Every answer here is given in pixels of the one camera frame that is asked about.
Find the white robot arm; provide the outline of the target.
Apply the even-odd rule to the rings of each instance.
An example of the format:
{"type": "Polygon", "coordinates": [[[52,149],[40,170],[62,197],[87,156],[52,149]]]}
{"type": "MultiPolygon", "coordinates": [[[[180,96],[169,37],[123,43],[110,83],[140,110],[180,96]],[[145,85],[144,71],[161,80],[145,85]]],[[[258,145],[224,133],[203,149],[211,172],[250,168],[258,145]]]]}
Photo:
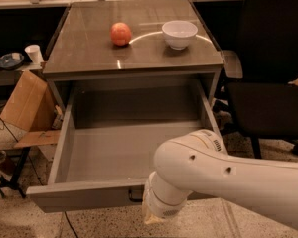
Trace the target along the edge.
{"type": "Polygon", "coordinates": [[[176,216],[196,192],[298,230],[298,163],[230,156],[210,130],[162,143],[153,162],[142,202],[146,223],[176,216]]]}

